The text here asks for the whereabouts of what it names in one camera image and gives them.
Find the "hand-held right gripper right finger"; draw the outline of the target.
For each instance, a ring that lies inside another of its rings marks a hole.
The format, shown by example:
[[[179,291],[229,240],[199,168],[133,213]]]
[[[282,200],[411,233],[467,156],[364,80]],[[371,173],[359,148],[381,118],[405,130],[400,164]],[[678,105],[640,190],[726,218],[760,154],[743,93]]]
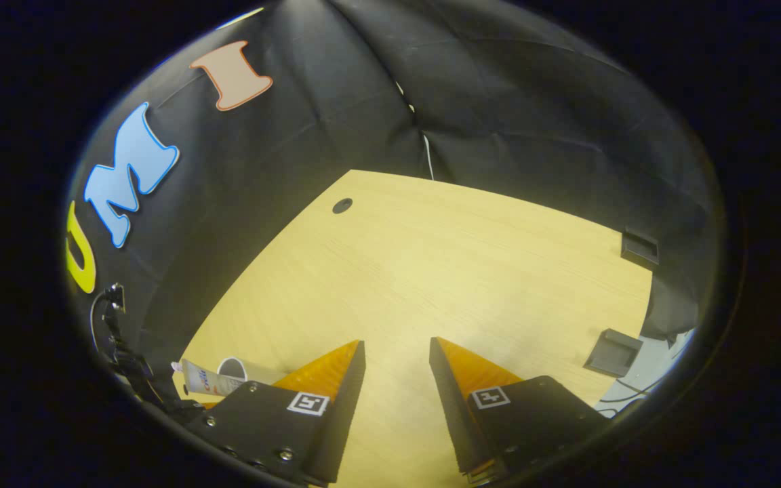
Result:
[[[430,368],[458,470],[472,485],[542,466],[610,423],[554,378],[521,379],[441,337],[430,340]]]

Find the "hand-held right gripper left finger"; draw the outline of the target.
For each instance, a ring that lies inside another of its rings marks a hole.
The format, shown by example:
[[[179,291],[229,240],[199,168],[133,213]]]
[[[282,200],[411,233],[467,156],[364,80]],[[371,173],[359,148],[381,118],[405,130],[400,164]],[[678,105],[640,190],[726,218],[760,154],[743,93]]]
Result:
[[[186,429],[286,484],[334,484],[365,367],[365,343],[351,341],[273,385],[244,383],[190,420]]]

